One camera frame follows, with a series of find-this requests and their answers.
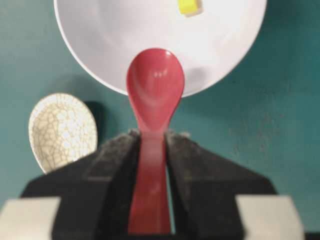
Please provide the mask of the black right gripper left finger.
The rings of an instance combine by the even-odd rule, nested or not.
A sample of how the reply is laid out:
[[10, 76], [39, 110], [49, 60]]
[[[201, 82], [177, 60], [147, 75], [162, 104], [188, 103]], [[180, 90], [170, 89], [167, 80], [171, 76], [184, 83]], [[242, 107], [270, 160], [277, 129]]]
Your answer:
[[131, 129], [81, 159], [31, 180], [20, 198], [60, 197], [50, 237], [111, 240], [128, 233], [140, 133]]

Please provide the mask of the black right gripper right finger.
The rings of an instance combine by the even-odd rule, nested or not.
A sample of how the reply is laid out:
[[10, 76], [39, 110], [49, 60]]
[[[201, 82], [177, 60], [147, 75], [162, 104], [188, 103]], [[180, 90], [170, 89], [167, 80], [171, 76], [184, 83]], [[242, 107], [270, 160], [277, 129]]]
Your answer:
[[165, 134], [176, 234], [182, 240], [242, 240], [235, 196], [275, 195], [271, 181], [183, 134]]

